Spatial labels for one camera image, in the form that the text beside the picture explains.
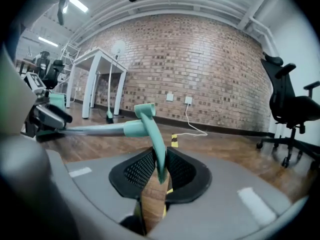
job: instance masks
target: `ceiling light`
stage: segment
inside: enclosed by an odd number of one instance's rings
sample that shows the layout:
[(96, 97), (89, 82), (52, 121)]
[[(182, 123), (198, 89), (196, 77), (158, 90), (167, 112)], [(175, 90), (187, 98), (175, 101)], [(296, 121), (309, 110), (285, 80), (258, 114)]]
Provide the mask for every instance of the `ceiling light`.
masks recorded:
[(66, 14), (68, 10), (68, 5), (66, 5), (66, 7), (63, 8), (62, 13)]
[(78, 7), (81, 11), (83, 11), (84, 13), (86, 11), (88, 11), (88, 7), (86, 7), (82, 2), (80, 2), (79, 0), (69, 0), (70, 3), (74, 4), (76, 7)]
[(55, 47), (58, 47), (58, 45), (57, 45), (56, 43), (51, 42), (51, 41), (49, 41), (49, 40), (47, 40), (47, 39), (44, 39), (44, 38), (42, 38), (42, 37), (40, 37), (40, 36), (38, 37), (38, 39), (41, 40), (41, 41), (43, 41), (43, 42), (45, 42), (45, 43), (47, 43), (47, 44), (50, 44), (50, 45), (55, 46)]

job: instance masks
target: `black office chair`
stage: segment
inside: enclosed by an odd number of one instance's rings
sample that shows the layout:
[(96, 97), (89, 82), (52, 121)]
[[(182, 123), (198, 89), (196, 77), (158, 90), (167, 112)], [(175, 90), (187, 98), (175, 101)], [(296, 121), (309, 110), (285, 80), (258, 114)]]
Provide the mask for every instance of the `black office chair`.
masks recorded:
[(41, 54), (41, 57), (37, 59), (37, 56), (36, 56), (32, 60), (32, 62), (36, 64), (36, 69), (40, 79), (43, 79), (47, 74), (47, 69), (50, 63), (50, 60), (48, 59), (48, 57), (50, 56), (50, 53), (44, 50), (40, 52), (40, 54)]
[(42, 79), (42, 82), (48, 90), (52, 90), (58, 84), (58, 75), (64, 69), (65, 65), (62, 60), (56, 59), (50, 66), (47, 74)]
[(289, 166), (292, 149), (295, 147), (299, 150), (298, 160), (303, 153), (317, 160), (311, 164), (311, 168), (316, 169), (319, 167), (319, 156), (301, 141), (295, 140), (295, 134), (296, 128), (299, 128), (300, 134), (305, 133), (304, 123), (306, 121), (320, 119), (320, 105), (312, 100), (313, 89), (320, 86), (320, 81), (304, 87), (305, 90), (309, 91), (308, 96), (297, 97), (289, 76), (289, 73), (296, 68), (296, 65), (289, 63), (282, 66), (284, 61), (280, 57), (271, 57), (265, 52), (263, 55), (265, 59), (261, 59), (261, 62), (273, 86), (273, 93), (269, 102), (272, 116), (277, 121), (277, 124), (286, 124), (287, 128), (292, 129), (292, 132), (290, 138), (263, 138), (256, 144), (256, 147), (261, 149), (264, 142), (274, 143), (275, 148), (279, 144), (287, 145), (288, 155), (282, 162), (282, 166), (285, 168)]

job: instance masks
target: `white label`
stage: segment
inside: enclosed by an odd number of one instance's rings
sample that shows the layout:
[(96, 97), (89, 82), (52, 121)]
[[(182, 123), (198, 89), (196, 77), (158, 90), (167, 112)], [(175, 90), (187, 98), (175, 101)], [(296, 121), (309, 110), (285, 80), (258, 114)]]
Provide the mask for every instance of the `white label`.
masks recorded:
[(74, 170), (74, 171), (69, 172), (69, 175), (70, 175), (71, 178), (74, 178), (74, 177), (77, 177), (77, 176), (80, 176), (80, 175), (84, 175), (84, 174), (88, 174), (88, 173), (91, 173), (91, 172), (92, 172), (92, 170), (89, 167), (84, 167), (82, 169)]
[(277, 215), (269, 208), (261, 197), (254, 192), (252, 187), (246, 187), (239, 190), (238, 195), (261, 227), (265, 227), (277, 219)]

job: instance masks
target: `chair base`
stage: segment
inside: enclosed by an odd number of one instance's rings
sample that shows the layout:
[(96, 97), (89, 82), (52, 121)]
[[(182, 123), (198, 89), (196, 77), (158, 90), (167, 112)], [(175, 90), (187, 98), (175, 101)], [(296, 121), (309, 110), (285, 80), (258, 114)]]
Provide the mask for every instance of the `chair base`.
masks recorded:
[(308, 146), (303, 144), (301, 141), (298, 141), (294, 139), (295, 130), (292, 130), (291, 137), (285, 137), (285, 138), (262, 138), (260, 142), (256, 144), (257, 149), (261, 149), (263, 147), (263, 143), (274, 143), (274, 148), (279, 147), (280, 144), (284, 144), (288, 146), (288, 155), (283, 159), (282, 166), (287, 168), (290, 164), (290, 159), (292, 156), (292, 150), (293, 148), (296, 148), (299, 150), (296, 163), (298, 163), (303, 155), (303, 153), (307, 154), (311, 158), (313, 158), (315, 161), (311, 163), (310, 169), (315, 170), (319, 168), (320, 165), (320, 159), (319, 156), (313, 152)]

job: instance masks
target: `black chair backrest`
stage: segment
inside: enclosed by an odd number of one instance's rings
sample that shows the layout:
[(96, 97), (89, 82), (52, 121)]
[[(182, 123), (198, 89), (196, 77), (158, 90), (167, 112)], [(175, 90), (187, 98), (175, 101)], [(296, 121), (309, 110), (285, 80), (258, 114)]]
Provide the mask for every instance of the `black chair backrest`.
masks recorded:
[(60, 59), (56, 59), (53, 64), (50, 66), (47, 74), (42, 79), (42, 82), (45, 84), (46, 88), (51, 90), (56, 87), (58, 84), (58, 76), (61, 71), (64, 69), (65, 65)]
[(40, 57), (36, 60), (35, 64), (39, 70), (38, 75), (39, 75), (40, 79), (43, 79), (45, 77), (49, 63), (50, 63), (50, 60), (47, 58), (43, 58), (43, 57)]
[(273, 93), (270, 98), (270, 109), (273, 118), (279, 123), (287, 123), (286, 116), (288, 111), (285, 110), (286, 101), (290, 98), (294, 98), (295, 92), (292, 86), (289, 74), (276, 78), (276, 74), (283, 68), (265, 59), (261, 59), (261, 63), (267, 72), (273, 87)]

